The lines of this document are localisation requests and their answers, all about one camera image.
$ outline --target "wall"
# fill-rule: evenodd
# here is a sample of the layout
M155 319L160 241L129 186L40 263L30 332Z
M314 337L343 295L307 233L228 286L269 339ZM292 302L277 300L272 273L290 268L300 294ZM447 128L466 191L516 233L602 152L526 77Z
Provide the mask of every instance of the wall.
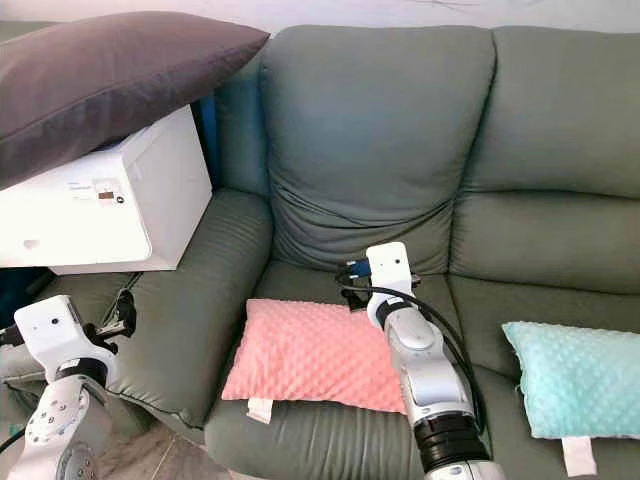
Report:
M301 23L640 31L637 0L0 0L2 20L73 20L128 10L180 10L271 32Z

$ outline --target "pillow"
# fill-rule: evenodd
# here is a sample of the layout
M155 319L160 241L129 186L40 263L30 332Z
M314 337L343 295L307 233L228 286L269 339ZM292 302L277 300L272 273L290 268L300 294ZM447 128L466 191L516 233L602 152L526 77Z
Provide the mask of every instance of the pillow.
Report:
M174 12L58 24L0 44L0 189L208 94L267 41Z
M520 359L533 437L640 434L640 335L527 322L502 328Z
M331 400L404 413L384 333L366 312L251 299L247 316L223 400Z

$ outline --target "green leather sofa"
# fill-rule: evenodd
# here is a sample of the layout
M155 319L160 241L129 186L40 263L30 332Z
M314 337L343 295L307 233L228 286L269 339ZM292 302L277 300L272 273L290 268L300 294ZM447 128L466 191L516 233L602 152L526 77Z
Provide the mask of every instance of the green leather sofa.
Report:
M216 91L215 192L175 272L132 286L138 331L113 392L218 463L271 480L419 479L404 417L220 400L249 297L341 303L335 265L408 247L417 295L460 329L510 480L566 478L534 440L500 325L640 333L640 35L530 27L296 27ZM56 278L96 321L128 274ZM42 376L22 349L0 377ZM598 439L603 480L637 478L640 443Z

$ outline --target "white box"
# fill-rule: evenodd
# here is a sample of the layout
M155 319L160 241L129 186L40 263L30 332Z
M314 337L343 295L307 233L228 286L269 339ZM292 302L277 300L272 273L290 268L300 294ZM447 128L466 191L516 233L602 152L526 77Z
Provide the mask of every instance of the white box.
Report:
M190 108L0 191L0 267L174 270L211 199Z

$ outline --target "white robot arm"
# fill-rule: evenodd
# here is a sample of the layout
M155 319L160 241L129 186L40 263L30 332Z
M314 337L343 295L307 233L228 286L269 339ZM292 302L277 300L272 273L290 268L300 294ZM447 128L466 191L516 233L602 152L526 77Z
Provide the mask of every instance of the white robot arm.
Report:
M372 293L367 314L389 342L425 480L506 480L479 439L474 408L445 356L442 332L412 301L414 278L404 244L373 246L366 255L348 262L338 278L352 309L364 306L354 290ZM354 287L359 277L370 277L371 287Z
M68 296L58 295L15 313L16 326L1 332L24 343L44 367L49 385L25 429L25 447L9 480L97 480L96 458L111 432L105 387L116 376L117 347L105 340L131 336L133 296L120 293L118 321L103 329L80 325Z

